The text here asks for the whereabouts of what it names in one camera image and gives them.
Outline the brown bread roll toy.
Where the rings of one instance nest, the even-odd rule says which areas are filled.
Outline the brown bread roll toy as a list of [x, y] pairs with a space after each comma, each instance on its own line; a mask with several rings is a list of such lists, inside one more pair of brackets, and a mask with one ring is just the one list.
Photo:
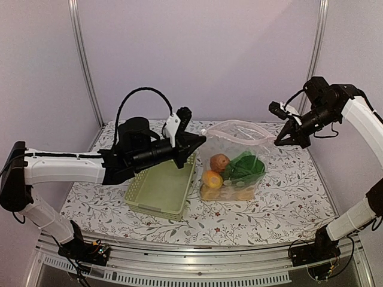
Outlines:
[[230, 158], [224, 154], [215, 154], [209, 160], [209, 166], [212, 171], [222, 173], [230, 163]]

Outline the orange yellow mango toy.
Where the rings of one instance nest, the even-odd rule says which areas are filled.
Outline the orange yellow mango toy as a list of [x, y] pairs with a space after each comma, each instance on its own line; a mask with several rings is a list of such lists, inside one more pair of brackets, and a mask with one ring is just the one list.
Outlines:
[[213, 189], [218, 189], [223, 185], [221, 175], [213, 170], [207, 170], [202, 175], [203, 183]]

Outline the clear pink zip top bag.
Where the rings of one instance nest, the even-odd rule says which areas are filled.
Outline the clear pink zip top bag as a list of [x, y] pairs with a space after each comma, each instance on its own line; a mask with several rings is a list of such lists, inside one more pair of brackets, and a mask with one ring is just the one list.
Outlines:
[[201, 130], [204, 201], [249, 201], [268, 171], [274, 135], [256, 123], [227, 120]]

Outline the green bok choy toy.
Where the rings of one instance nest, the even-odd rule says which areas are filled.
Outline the green bok choy toy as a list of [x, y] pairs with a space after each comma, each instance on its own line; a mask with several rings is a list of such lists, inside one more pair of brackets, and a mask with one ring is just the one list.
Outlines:
[[224, 182], [232, 186], [246, 187], [257, 183], [265, 173], [265, 164], [256, 155], [245, 151], [230, 160], [221, 176]]

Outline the yellow lemon toy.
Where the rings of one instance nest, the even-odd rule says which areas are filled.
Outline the yellow lemon toy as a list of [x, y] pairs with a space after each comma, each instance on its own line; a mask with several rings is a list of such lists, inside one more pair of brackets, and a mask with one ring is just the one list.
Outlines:
[[244, 190], [236, 191], [235, 200], [237, 201], [249, 201], [254, 198], [254, 189], [246, 188]]

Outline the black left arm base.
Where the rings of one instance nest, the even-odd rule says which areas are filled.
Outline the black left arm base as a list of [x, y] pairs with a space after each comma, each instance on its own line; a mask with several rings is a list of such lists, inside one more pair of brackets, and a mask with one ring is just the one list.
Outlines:
[[93, 265], [106, 266], [110, 257], [111, 248], [107, 243], [96, 244], [86, 243], [78, 239], [73, 239], [68, 243], [60, 245], [58, 254], [78, 262], [85, 262]]

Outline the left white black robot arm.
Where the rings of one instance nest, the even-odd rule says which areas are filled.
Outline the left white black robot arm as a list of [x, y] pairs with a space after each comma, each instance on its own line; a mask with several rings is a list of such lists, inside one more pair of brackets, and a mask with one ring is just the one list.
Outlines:
[[133, 117], [117, 126], [110, 149], [96, 152], [44, 152], [28, 149], [25, 142], [18, 141], [1, 170], [1, 207], [27, 217], [50, 233], [75, 259], [85, 259], [89, 247], [79, 226], [33, 195], [33, 185], [46, 182], [119, 185], [168, 160], [181, 169], [206, 142], [205, 136], [186, 131], [188, 123], [176, 115], [169, 117], [165, 136], [161, 138], [150, 129], [146, 118]]

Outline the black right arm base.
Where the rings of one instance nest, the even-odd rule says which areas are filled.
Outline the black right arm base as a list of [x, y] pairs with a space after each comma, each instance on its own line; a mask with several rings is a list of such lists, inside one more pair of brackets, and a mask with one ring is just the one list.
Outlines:
[[325, 261], [341, 254], [338, 243], [338, 240], [328, 243], [309, 243], [297, 239], [290, 244], [288, 257], [294, 267]]

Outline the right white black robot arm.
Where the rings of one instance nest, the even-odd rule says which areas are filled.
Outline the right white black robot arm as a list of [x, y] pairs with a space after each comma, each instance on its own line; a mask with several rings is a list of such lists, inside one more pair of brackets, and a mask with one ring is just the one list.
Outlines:
[[[362, 157], [352, 140], [365, 144], [362, 149], [367, 157], [382, 167], [382, 118], [370, 104], [365, 92], [352, 84], [329, 84], [323, 77], [312, 77], [296, 93], [305, 94], [311, 106], [300, 114], [286, 102], [272, 102], [269, 111], [285, 120], [285, 125], [276, 137], [276, 146], [299, 146], [307, 148], [311, 137], [334, 123], [347, 122], [354, 134], [343, 140], [344, 155], [353, 157], [355, 163]], [[309, 255], [316, 261], [323, 260], [336, 249], [338, 241], [368, 224], [378, 226], [382, 222], [382, 181], [378, 181], [366, 195], [344, 214], [317, 230]]]

